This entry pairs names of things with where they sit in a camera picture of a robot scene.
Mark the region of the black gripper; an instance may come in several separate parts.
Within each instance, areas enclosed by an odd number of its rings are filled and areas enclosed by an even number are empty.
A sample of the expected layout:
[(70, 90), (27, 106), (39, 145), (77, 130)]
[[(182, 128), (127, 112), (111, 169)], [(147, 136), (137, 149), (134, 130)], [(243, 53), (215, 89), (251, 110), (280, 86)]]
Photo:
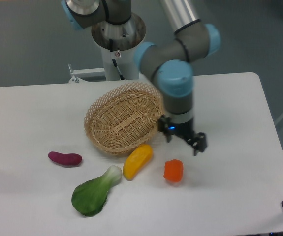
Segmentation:
[(177, 136), (192, 147), (193, 156), (203, 153), (207, 148), (207, 136), (203, 132), (194, 132), (194, 118), (184, 123), (173, 123), (170, 117), (162, 115), (157, 122), (158, 132), (161, 132), (166, 137), (169, 143), (172, 136)]

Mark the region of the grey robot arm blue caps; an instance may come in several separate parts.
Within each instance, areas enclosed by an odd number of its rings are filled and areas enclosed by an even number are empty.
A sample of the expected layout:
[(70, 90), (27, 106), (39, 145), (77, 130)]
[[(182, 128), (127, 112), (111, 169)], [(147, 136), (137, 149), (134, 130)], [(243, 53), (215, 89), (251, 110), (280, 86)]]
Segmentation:
[(189, 0), (163, 0), (161, 6), (174, 31), (164, 47), (146, 42), (146, 26), (131, 10), (129, 0), (63, 0), (75, 29), (91, 29), (101, 49), (105, 78), (132, 80), (144, 75), (162, 94), (166, 114), (158, 129), (168, 141), (183, 139), (194, 153), (204, 152), (207, 138), (194, 129), (193, 69), (191, 63), (216, 52), (219, 31), (203, 24)]

